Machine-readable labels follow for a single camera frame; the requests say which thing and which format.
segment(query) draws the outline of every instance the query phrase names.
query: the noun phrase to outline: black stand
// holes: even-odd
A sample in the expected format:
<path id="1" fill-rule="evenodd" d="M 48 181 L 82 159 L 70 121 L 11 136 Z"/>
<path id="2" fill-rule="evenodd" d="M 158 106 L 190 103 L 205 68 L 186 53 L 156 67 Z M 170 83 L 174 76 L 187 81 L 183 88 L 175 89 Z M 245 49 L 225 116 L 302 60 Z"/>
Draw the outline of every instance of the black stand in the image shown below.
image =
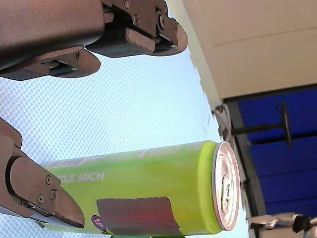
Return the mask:
<path id="1" fill-rule="evenodd" d="M 219 110 L 220 112 L 222 112 L 223 107 L 222 106 L 216 107 L 216 110 Z M 235 135 L 240 135 L 240 134 L 247 134 L 247 133 L 252 133 L 252 132 L 271 130 L 273 128 L 281 127 L 285 132 L 286 144 L 289 147 L 291 145 L 292 137 L 291 137 L 291 133 L 290 133 L 290 129 L 289 129 L 289 122 L 288 122 L 288 114 L 287 114 L 287 110 L 286 110 L 286 105 L 284 102 L 281 105 L 281 117 L 282 117 L 281 118 L 282 121 L 280 123 L 261 124 L 261 125 L 245 126 L 245 127 L 241 127 L 241 128 L 233 128 L 231 130 L 231 134 L 233 136 L 235 136 Z"/>

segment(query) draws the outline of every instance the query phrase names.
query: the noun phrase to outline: green can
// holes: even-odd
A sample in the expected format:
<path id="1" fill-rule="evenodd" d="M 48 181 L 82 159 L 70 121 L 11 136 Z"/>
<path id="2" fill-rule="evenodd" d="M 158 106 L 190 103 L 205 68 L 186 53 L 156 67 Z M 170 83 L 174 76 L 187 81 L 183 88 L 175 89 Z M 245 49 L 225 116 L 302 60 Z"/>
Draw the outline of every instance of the green can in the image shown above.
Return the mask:
<path id="1" fill-rule="evenodd" d="M 120 236 L 187 236 L 232 230 L 240 179 L 227 142 L 204 141 L 44 167 L 61 180 L 85 216 L 83 229 Z"/>

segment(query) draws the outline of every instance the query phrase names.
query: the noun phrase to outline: pull tab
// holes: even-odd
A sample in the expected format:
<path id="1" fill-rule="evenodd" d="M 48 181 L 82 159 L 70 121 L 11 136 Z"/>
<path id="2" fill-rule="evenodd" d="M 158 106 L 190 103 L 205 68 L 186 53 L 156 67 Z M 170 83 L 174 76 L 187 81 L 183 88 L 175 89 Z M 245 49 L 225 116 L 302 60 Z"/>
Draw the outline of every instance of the pull tab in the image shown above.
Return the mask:
<path id="1" fill-rule="evenodd" d="M 221 209 L 224 213 L 229 212 L 230 192 L 231 192 L 231 176 L 225 174 L 222 177 L 222 194 L 221 194 Z"/>

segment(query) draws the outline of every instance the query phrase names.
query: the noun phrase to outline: red logo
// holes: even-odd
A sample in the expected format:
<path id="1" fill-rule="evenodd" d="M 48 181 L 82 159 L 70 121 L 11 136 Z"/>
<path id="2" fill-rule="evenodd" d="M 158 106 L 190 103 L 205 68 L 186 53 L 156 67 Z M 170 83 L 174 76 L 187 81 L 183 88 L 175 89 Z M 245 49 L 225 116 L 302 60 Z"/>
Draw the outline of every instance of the red logo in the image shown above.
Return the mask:
<path id="1" fill-rule="evenodd" d="M 91 222 L 95 225 L 95 227 L 97 227 L 99 230 L 101 231 L 106 231 L 106 227 L 103 224 L 103 221 L 101 220 L 101 218 L 97 215 L 93 215 L 91 216 Z"/>

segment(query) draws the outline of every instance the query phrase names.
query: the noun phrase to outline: can lid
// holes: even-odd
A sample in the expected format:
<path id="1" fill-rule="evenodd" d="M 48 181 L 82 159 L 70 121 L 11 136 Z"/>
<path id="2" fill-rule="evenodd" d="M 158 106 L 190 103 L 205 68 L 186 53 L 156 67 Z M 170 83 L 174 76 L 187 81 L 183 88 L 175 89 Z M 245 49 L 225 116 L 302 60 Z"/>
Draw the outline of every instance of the can lid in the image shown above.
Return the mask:
<path id="1" fill-rule="evenodd" d="M 241 188 L 237 159 L 228 142 L 219 143 L 214 152 L 211 185 L 218 224 L 230 231 L 237 221 Z"/>

